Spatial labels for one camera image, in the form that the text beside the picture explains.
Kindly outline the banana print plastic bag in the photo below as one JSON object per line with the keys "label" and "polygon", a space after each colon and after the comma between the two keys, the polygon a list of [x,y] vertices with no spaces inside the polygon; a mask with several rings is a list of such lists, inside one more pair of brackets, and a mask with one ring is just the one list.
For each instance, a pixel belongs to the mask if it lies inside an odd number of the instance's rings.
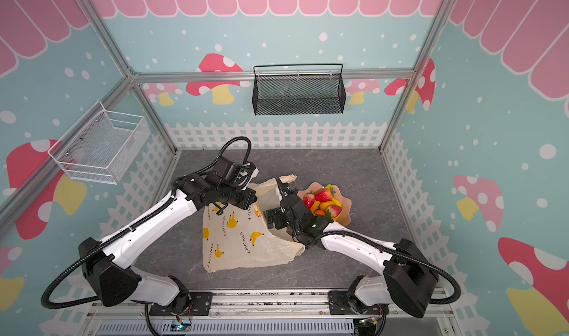
{"label": "banana print plastic bag", "polygon": [[274,178],[251,184],[257,201],[246,210],[229,205],[218,215],[210,205],[202,219],[202,262],[209,273],[237,268],[278,266],[300,256],[305,247],[285,229],[268,228],[263,212],[279,207]]}

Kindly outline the red orange strawberry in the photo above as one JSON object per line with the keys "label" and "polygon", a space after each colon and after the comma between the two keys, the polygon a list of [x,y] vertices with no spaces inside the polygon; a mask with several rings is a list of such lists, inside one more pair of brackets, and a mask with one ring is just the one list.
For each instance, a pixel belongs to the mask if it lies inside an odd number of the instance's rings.
{"label": "red orange strawberry", "polygon": [[314,193],[309,192],[303,196],[302,200],[308,209],[312,209],[316,202],[316,197]]}

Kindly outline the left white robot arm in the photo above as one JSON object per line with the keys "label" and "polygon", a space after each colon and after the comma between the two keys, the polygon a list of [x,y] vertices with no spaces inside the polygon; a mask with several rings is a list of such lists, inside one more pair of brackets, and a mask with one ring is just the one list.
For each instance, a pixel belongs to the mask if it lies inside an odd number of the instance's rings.
{"label": "left white robot arm", "polygon": [[[41,305],[46,309],[66,309],[95,301],[106,307],[132,301],[146,306],[155,304],[172,315],[188,312],[193,305],[191,293],[178,278],[142,271],[134,263],[176,224],[210,204],[220,211],[228,206],[248,209],[256,202],[256,192],[248,185],[257,172],[252,162],[237,164],[218,156],[205,171],[178,177],[161,201],[123,229],[99,241],[84,240],[79,246],[79,259],[48,285]],[[77,269],[81,269],[95,295],[52,301],[50,296],[55,289]]]}

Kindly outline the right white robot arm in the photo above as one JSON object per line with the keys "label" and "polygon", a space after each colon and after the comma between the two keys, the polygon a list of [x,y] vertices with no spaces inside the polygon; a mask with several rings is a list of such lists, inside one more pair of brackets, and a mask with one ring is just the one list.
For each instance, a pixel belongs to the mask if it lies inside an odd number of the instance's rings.
{"label": "right white robot arm", "polygon": [[413,242],[380,241],[354,232],[334,221],[329,212],[314,215],[297,195],[281,199],[278,208],[263,212],[263,216],[270,229],[285,229],[305,247],[337,252],[379,274],[359,276],[352,282],[347,295],[353,308],[394,304],[422,318],[429,305],[449,305],[462,295],[456,279],[429,263]]}

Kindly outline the yellow banana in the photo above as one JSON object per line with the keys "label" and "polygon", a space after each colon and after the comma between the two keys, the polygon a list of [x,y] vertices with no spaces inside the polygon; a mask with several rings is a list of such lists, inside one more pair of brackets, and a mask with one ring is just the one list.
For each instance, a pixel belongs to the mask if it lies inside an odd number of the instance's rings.
{"label": "yellow banana", "polygon": [[[334,201],[335,206],[342,207],[341,202],[339,200],[337,200],[336,198],[333,198],[332,201]],[[321,204],[321,202],[316,201],[314,206],[312,207],[311,211],[314,215],[318,215],[319,211],[322,211],[322,210],[319,210],[320,204]]]}

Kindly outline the peach wavy plate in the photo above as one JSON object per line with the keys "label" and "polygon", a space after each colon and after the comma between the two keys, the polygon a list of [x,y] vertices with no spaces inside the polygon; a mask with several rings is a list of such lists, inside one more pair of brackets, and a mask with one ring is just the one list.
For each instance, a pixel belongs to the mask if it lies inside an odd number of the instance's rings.
{"label": "peach wavy plate", "polygon": [[[352,201],[349,198],[346,198],[342,195],[337,185],[329,185],[329,186],[333,190],[334,198],[336,198],[340,202],[340,204],[342,204],[342,213],[339,217],[335,217],[335,220],[338,221],[340,224],[342,224],[342,226],[348,226],[351,223],[350,210],[352,207]],[[325,186],[322,186],[320,183],[314,182],[307,189],[299,190],[297,195],[300,198],[304,198],[306,194],[310,192],[316,194],[317,191],[324,189],[324,187]]]}

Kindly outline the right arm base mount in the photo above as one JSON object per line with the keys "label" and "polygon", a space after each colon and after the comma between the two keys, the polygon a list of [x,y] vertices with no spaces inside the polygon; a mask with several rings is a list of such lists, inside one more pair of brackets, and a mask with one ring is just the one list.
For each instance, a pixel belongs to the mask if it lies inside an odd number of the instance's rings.
{"label": "right arm base mount", "polygon": [[332,290],[327,296],[331,315],[388,315],[389,309],[375,304],[366,306],[348,291]]}

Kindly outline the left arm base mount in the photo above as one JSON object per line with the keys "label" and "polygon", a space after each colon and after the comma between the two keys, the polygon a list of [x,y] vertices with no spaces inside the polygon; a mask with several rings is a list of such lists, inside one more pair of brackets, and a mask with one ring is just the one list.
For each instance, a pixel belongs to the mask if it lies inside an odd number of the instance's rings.
{"label": "left arm base mount", "polygon": [[150,316],[208,316],[212,299],[211,292],[181,292],[167,306],[153,304]]}

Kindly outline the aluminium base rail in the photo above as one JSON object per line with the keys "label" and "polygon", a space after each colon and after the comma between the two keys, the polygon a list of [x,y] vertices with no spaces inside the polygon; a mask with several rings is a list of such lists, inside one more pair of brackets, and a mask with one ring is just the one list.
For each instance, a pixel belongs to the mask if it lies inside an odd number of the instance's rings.
{"label": "aluminium base rail", "polygon": [[358,314],[328,289],[219,289],[193,315],[152,309],[159,335],[460,335],[450,306],[429,306],[415,318],[398,306]]}

